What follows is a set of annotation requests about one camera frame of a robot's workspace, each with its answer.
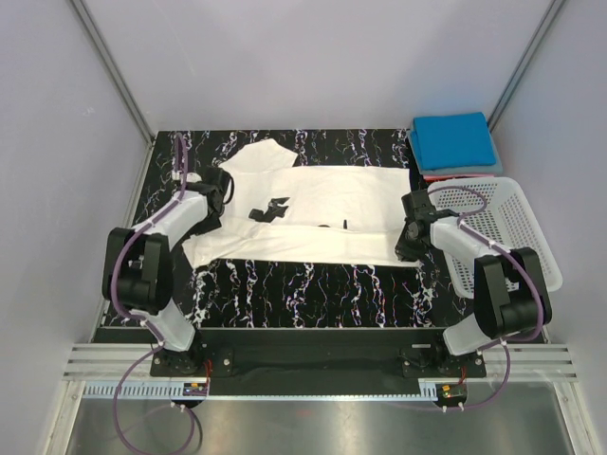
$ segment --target shirt sleeve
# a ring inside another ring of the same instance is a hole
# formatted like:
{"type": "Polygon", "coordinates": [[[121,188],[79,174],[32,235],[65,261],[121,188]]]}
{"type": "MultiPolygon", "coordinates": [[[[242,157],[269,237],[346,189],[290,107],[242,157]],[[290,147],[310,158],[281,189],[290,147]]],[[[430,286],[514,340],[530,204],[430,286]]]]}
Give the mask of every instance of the shirt sleeve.
{"type": "Polygon", "coordinates": [[[267,139],[246,145],[219,167],[229,173],[265,173],[291,168],[296,158],[295,152],[278,145],[274,139],[267,139]]]}

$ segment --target cable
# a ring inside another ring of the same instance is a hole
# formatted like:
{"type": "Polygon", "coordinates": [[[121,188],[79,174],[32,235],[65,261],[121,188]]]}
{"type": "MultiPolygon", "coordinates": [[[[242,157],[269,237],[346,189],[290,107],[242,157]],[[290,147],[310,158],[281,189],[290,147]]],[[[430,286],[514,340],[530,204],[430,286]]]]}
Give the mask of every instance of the cable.
{"type": "MultiPolygon", "coordinates": [[[[477,213],[481,213],[482,211],[484,211],[487,208],[487,205],[488,205],[487,199],[485,198],[485,196],[483,196],[483,194],[481,194],[477,190],[473,190],[471,188],[466,188],[466,187],[462,187],[462,186],[458,186],[458,185],[449,185],[447,187],[436,188],[434,190],[428,191],[428,194],[432,194],[434,192],[443,191],[443,190],[467,191],[467,192],[472,193],[475,196],[477,196],[483,203],[483,206],[479,209],[476,209],[473,211],[468,211],[466,213],[461,213],[459,215],[459,217],[457,218],[457,226],[460,229],[462,229],[464,232],[466,232],[473,239],[478,240],[482,244],[488,246],[491,249],[494,249],[495,251],[500,253],[502,256],[504,256],[506,258],[506,260],[509,261],[512,264],[512,266],[516,269],[516,271],[519,272],[519,274],[523,277],[524,282],[526,283],[526,285],[529,287],[529,290],[531,291],[531,295],[533,296],[533,300],[535,301],[537,309],[538,309],[538,317],[536,320],[536,326],[535,326],[534,331],[531,333],[531,335],[529,335],[527,337],[512,336],[512,337],[508,337],[507,339],[512,340],[512,341],[532,341],[532,340],[534,340],[542,332],[542,327],[543,327],[543,306],[542,306],[542,299],[540,298],[540,293],[538,292],[538,288],[535,286],[535,284],[531,280],[531,277],[529,277],[529,275],[524,270],[524,268],[512,257],[512,255],[508,251],[503,249],[496,242],[491,241],[490,239],[485,237],[478,230],[476,230],[473,227],[470,227],[469,225],[464,223],[464,220],[466,218],[468,218],[469,216],[475,215],[477,213]]],[[[497,344],[497,341],[493,341],[493,342],[489,343],[487,346],[484,346],[483,348],[489,348],[489,347],[495,346],[496,344],[497,344]]]]}
{"type": "MultiPolygon", "coordinates": [[[[114,391],[114,396],[112,398],[112,416],[114,418],[114,429],[116,430],[116,434],[118,434],[118,437],[120,438],[120,441],[124,444],[124,446],[126,448],[128,448],[129,450],[131,450],[134,453],[137,453],[138,455],[156,455],[150,452],[145,452],[143,450],[139,450],[138,448],[136,448],[135,446],[133,446],[128,439],[126,439],[126,436],[124,435],[124,432],[122,431],[122,428],[120,428],[120,423],[118,420],[118,396],[120,395],[120,391],[122,390],[122,384],[124,384],[124,381],[126,380],[126,378],[129,376],[129,374],[131,374],[133,372],[133,370],[146,358],[148,358],[151,355],[154,355],[155,353],[159,352],[162,349],[162,345],[158,345],[157,347],[155,347],[152,351],[150,351],[149,353],[147,353],[146,355],[144,355],[143,357],[141,357],[139,360],[137,360],[133,365],[131,365],[128,370],[124,373],[124,375],[122,376],[122,378],[120,379],[116,390],[114,391]]],[[[188,416],[190,417],[190,434],[188,435],[188,439],[186,439],[186,442],[177,450],[170,452],[166,455],[180,455],[184,452],[184,450],[186,448],[188,448],[188,446],[190,445],[190,442],[193,439],[193,432],[194,432],[194,426],[195,426],[195,420],[196,420],[196,416],[193,413],[193,411],[189,408],[186,408],[185,406],[181,405],[181,410],[185,410],[188,414],[188,416]]]]}
{"type": "MultiPolygon", "coordinates": [[[[135,232],[135,234],[133,234],[131,236],[131,238],[128,239],[126,244],[124,244],[124,246],[122,247],[122,250],[120,251],[118,258],[116,259],[116,263],[114,264],[114,269],[113,269],[113,273],[112,273],[112,281],[110,282],[110,297],[112,300],[112,304],[114,305],[114,308],[116,309],[117,313],[119,315],[121,315],[123,318],[138,320],[141,323],[141,325],[147,326],[148,329],[150,329],[150,331],[158,339],[158,346],[156,348],[154,348],[148,354],[144,355],[142,358],[137,360],[133,365],[131,365],[129,367],[129,369],[126,371],[124,376],[121,378],[118,386],[116,387],[116,391],[114,392],[114,398],[112,400],[112,413],[113,413],[113,417],[114,417],[114,428],[116,430],[116,433],[118,434],[118,437],[120,438],[122,443],[129,450],[131,450],[134,453],[137,453],[139,455],[154,455],[154,454],[139,450],[126,439],[124,431],[120,428],[120,423],[118,420],[118,397],[119,397],[120,391],[122,390],[122,384],[124,383],[124,381],[126,380],[128,375],[137,367],[137,365],[139,365],[143,360],[145,360],[149,356],[154,355],[155,353],[162,350],[162,347],[164,346],[164,336],[158,331],[158,329],[155,327],[155,325],[152,324],[151,322],[147,321],[147,319],[143,315],[134,315],[134,314],[130,313],[120,303],[119,298],[118,298],[118,275],[120,273],[122,263],[124,262],[124,259],[126,258],[127,253],[129,252],[129,250],[133,246],[133,244],[137,241],[137,239],[139,237],[141,237],[141,235],[143,235],[143,233],[146,230],[148,230],[149,228],[154,226],[156,223],[158,223],[162,218],[164,218],[183,199],[183,196],[186,191],[187,175],[188,175],[188,153],[186,150],[186,143],[185,143],[185,139],[184,139],[183,135],[181,133],[176,133],[175,134],[175,166],[176,166],[176,163],[178,162],[179,158],[182,155],[183,155],[183,168],[181,170],[181,188],[179,189],[179,194],[178,194],[177,198],[173,199],[171,201],[171,203],[168,204],[163,210],[161,210],[156,216],[154,216],[151,221],[147,222],[139,230],[137,230],[137,232],[135,232]]],[[[179,454],[183,453],[183,451],[188,447],[188,445],[190,444],[190,442],[192,441],[192,438],[193,438],[196,416],[190,409],[186,408],[183,405],[181,406],[181,409],[187,411],[188,415],[190,416],[190,421],[191,421],[190,435],[188,436],[188,439],[186,440],[185,444],[182,447],[180,447],[178,450],[171,452],[167,455],[179,455],[179,454]]]]}
{"type": "MultiPolygon", "coordinates": [[[[441,187],[441,188],[436,188],[433,190],[428,191],[428,195],[433,194],[435,192],[438,191],[444,191],[444,190],[459,190],[459,191],[466,191],[469,192],[473,195],[475,195],[476,197],[478,197],[482,203],[482,207],[479,209],[475,209],[472,211],[468,211],[465,213],[460,213],[460,215],[457,218],[457,226],[462,229],[463,231],[465,231],[470,237],[472,237],[473,239],[478,240],[479,242],[481,242],[482,244],[488,246],[491,249],[494,249],[495,251],[497,251],[498,253],[500,253],[502,256],[504,256],[506,258],[507,261],[509,261],[512,266],[521,274],[521,276],[523,277],[525,283],[527,284],[527,286],[529,287],[530,291],[531,291],[531,295],[533,296],[533,300],[536,302],[537,305],[537,309],[538,309],[538,318],[536,321],[536,327],[535,330],[533,331],[533,333],[528,336],[528,337],[509,337],[507,339],[510,340],[515,340],[515,341],[531,341],[533,339],[535,339],[541,332],[542,332],[542,327],[543,327],[543,306],[542,306],[542,300],[540,299],[540,293],[538,292],[537,287],[535,286],[535,284],[533,283],[533,281],[531,280],[531,277],[529,277],[529,275],[526,273],[526,271],[523,269],[523,267],[512,257],[512,255],[506,251],[505,249],[503,249],[500,245],[498,245],[496,242],[488,239],[487,237],[485,237],[483,234],[481,234],[480,232],[478,232],[476,229],[468,226],[464,220],[472,215],[478,214],[483,212],[485,209],[487,209],[487,199],[486,197],[481,194],[479,191],[477,190],[473,190],[471,188],[466,188],[460,185],[448,185],[446,187],[441,187]]],[[[494,394],[492,394],[487,400],[481,402],[481,403],[477,403],[474,405],[469,405],[466,406],[466,409],[469,410],[475,410],[475,409],[479,409],[482,408],[486,405],[488,405],[489,403],[492,403],[493,401],[495,401],[495,399],[502,394],[502,392],[504,391],[504,388],[506,387],[507,381],[510,377],[510,366],[511,366],[511,361],[510,361],[510,352],[506,346],[506,342],[505,341],[501,341],[501,340],[494,340],[492,342],[490,342],[489,344],[482,346],[480,349],[481,351],[488,349],[490,347],[493,347],[495,345],[497,345],[498,343],[502,342],[502,345],[504,347],[504,351],[506,353],[506,374],[504,375],[504,381],[502,381],[502,384],[500,384],[500,386],[498,387],[498,389],[495,391],[494,394]]]]}
{"type": "Polygon", "coordinates": [[[490,405],[504,392],[508,379],[510,378],[510,369],[512,367],[512,361],[510,359],[510,351],[508,350],[508,347],[505,342],[502,343],[502,347],[504,348],[504,353],[506,354],[506,372],[504,373],[504,379],[500,383],[497,390],[486,400],[481,401],[480,403],[474,403],[472,405],[467,405],[467,406],[464,406],[462,404],[459,408],[447,408],[447,407],[443,407],[442,409],[437,408],[437,407],[421,408],[419,406],[409,406],[409,405],[400,405],[400,404],[398,405],[398,407],[404,408],[406,410],[420,410],[420,411],[424,411],[424,412],[437,412],[437,411],[453,412],[453,411],[461,411],[461,410],[479,410],[480,408],[484,408],[485,406],[490,405]]]}

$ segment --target folded blue towel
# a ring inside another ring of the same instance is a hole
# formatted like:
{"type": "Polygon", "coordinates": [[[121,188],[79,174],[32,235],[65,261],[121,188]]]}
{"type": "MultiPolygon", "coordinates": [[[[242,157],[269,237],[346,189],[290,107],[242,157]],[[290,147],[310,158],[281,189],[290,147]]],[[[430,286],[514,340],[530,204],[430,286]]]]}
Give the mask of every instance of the folded blue towel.
{"type": "Polygon", "coordinates": [[[496,162],[482,112],[414,118],[413,135],[423,169],[492,166],[496,162]]]}

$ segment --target blue cloth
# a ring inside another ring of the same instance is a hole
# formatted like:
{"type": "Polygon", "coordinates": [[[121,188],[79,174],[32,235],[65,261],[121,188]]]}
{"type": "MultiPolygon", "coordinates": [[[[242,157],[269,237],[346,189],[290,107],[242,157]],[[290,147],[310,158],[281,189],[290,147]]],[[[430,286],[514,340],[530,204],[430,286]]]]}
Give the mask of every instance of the blue cloth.
{"type": "Polygon", "coordinates": [[[417,162],[417,168],[419,169],[419,173],[424,176],[430,177],[440,177],[442,175],[466,175],[466,174],[474,174],[474,173],[485,173],[490,175],[502,175],[504,173],[504,168],[502,166],[502,161],[500,160],[500,154],[497,153],[495,149],[495,144],[491,141],[493,146],[493,152],[495,153],[495,164],[491,166],[464,166],[461,168],[443,168],[443,169],[422,169],[419,165],[419,153],[418,147],[419,143],[417,141],[417,135],[413,131],[408,131],[407,136],[409,137],[409,142],[411,144],[411,149],[414,152],[415,161],[417,162]]]}
{"type": "Polygon", "coordinates": [[[421,169],[492,166],[496,162],[482,112],[414,118],[412,137],[421,169]]]}

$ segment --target white t-shirt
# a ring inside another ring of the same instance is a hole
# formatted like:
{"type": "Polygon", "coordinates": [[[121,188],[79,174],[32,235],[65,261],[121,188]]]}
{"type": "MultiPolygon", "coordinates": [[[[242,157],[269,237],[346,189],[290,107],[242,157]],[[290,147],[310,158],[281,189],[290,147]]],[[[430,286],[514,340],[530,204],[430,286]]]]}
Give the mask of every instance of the white t-shirt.
{"type": "Polygon", "coordinates": [[[288,198],[276,226],[328,226],[355,232],[403,227],[400,198],[411,191],[409,171],[356,166],[293,167],[297,154],[273,139],[245,146],[220,165],[234,178],[235,194],[224,216],[248,218],[268,210],[272,199],[288,198]]]}
{"type": "Polygon", "coordinates": [[[193,268],[217,258],[297,263],[417,266],[400,262],[395,245],[404,227],[400,199],[409,171],[353,166],[293,167],[297,154],[273,139],[245,146],[220,165],[234,179],[222,227],[193,236],[183,249],[193,268]],[[272,200],[288,198],[270,223],[272,200]]]}

